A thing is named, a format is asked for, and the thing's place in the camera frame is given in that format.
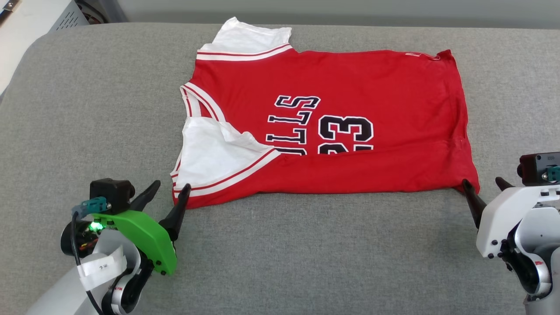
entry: teal connector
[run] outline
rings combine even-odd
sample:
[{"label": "teal connector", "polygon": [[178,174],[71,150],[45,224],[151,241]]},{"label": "teal connector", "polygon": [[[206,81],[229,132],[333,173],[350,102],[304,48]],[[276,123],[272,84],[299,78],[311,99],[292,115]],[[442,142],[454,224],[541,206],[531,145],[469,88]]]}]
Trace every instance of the teal connector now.
[{"label": "teal connector", "polygon": [[105,197],[97,197],[86,200],[79,206],[72,208],[72,215],[74,215],[74,212],[77,212],[78,219],[83,219],[88,214],[98,214],[105,211],[107,211],[107,199]]},{"label": "teal connector", "polygon": [[560,180],[560,166],[547,168],[547,180],[549,182],[557,182]]}]

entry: gray fabric surface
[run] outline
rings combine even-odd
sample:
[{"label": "gray fabric surface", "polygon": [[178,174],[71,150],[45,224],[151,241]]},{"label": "gray fabric surface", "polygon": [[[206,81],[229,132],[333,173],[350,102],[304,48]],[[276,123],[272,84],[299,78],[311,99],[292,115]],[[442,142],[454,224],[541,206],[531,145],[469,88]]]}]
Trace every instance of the gray fabric surface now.
[{"label": "gray fabric surface", "polygon": [[[162,180],[172,206],[185,109],[178,86],[217,25],[119,24],[39,39],[0,106],[0,305],[24,313],[73,267],[59,249],[91,180]],[[522,154],[560,149],[560,32],[295,26],[299,50],[393,49],[457,59],[482,197]],[[137,314],[524,314],[503,262],[482,258],[464,197],[447,189],[261,194],[189,211],[177,274]]]}]

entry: white wall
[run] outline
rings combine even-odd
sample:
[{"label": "white wall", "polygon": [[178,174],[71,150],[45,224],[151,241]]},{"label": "white wall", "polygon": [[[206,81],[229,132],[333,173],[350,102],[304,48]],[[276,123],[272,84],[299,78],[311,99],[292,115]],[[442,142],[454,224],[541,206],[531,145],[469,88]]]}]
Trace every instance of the white wall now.
[{"label": "white wall", "polygon": [[131,22],[560,29],[560,0],[117,0]]}]

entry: cable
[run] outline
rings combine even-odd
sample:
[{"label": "cable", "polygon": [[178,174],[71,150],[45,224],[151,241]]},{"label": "cable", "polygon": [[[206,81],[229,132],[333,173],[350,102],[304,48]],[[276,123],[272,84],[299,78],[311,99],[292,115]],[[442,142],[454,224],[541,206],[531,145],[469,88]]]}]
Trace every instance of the cable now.
[{"label": "cable", "polygon": [[99,12],[99,10],[94,8],[91,4],[89,4],[89,3],[87,3],[83,0],[76,0],[76,3],[79,3],[79,4],[82,4],[82,5],[86,6],[88,9],[93,11],[93,13],[99,15],[101,17],[101,19],[103,20],[103,23],[105,23],[105,24],[109,23],[107,21],[107,19],[105,18],[105,16],[103,14],[101,14],[101,12]]},{"label": "cable", "polygon": [[[78,219],[78,211],[74,212],[72,215],[72,222],[70,223],[70,243],[72,245],[72,253],[74,254],[74,260],[76,261],[76,266],[81,265],[80,256],[78,255],[78,246],[76,245],[76,219]],[[99,315],[104,315],[103,311],[97,305],[97,302],[94,299],[94,296],[91,294],[91,291],[86,291],[87,297],[90,299],[91,305],[94,306],[95,311]]]}]

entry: metal vent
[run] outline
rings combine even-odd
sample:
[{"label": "metal vent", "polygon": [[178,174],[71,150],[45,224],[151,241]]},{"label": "metal vent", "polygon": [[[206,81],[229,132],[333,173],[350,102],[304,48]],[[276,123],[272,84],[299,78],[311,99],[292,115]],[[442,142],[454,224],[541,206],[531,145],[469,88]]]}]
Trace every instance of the metal vent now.
[{"label": "metal vent", "polygon": [[86,18],[83,16],[82,11],[74,1],[70,1],[70,4],[64,12],[60,15],[58,21],[50,29],[51,31],[59,31],[63,29],[69,29],[70,27],[75,27],[78,25],[89,25]]}]

